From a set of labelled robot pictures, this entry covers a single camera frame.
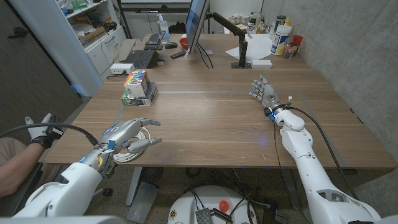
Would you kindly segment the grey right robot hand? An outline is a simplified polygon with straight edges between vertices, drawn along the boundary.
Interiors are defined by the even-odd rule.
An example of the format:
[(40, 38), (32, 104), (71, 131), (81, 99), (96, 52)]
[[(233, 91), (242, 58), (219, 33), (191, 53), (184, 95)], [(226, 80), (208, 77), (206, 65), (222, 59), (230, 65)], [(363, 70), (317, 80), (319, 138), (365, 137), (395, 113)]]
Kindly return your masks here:
[(270, 120), (274, 120), (279, 112), (285, 110), (286, 104), (282, 104), (279, 101), (273, 87), (263, 74), (260, 74), (260, 79), (260, 81), (253, 80), (251, 85), (254, 93), (250, 91), (249, 95), (259, 100), (264, 107), (264, 114), (268, 116)]

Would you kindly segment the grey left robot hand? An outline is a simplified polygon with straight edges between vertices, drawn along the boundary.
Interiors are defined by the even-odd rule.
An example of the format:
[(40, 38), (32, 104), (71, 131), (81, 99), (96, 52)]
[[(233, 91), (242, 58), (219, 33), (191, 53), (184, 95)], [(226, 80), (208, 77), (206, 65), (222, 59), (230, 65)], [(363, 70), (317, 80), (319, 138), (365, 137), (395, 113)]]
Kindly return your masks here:
[(82, 157), (80, 162), (94, 168), (103, 177), (111, 175), (117, 166), (114, 162), (115, 154), (123, 149), (127, 149), (131, 154), (140, 153), (149, 146), (162, 141), (161, 138), (129, 141), (138, 134), (142, 127), (147, 125), (160, 126), (161, 123), (150, 118), (134, 118), (116, 123), (104, 132), (98, 144), (85, 157)]

